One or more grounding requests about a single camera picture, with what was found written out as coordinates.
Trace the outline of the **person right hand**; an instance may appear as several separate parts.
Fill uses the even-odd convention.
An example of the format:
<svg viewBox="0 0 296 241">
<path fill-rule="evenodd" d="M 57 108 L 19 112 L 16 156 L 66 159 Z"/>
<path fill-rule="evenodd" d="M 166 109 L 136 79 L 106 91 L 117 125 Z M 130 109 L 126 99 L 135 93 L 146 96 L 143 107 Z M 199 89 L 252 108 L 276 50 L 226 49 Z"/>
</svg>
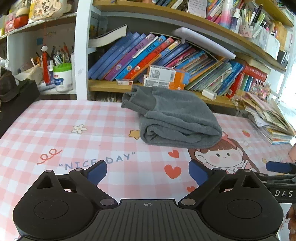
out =
<svg viewBox="0 0 296 241">
<path fill-rule="evenodd" d="M 296 241 L 296 215 L 295 215 L 295 204 L 292 204 L 287 212 L 286 218 L 288 220 L 288 229 L 290 241 Z"/>
</svg>

